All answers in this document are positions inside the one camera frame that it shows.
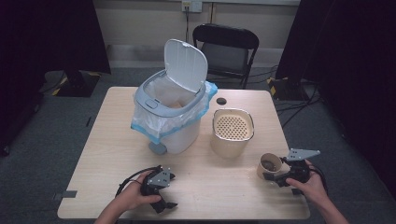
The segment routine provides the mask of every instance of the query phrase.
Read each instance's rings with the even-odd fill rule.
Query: white wall
[[[94,3],[106,45],[150,46],[162,50],[168,39],[186,40],[186,15],[181,12],[180,1],[95,0]],[[201,23],[212,21],[242,27],[251,30],[261,41],[255,66],[277,63],[297,10],[296,4],[284,4],[285,1],[281,5],[203,2],[202,13],[190,13],[189,42],[192,43],[193,28]]]

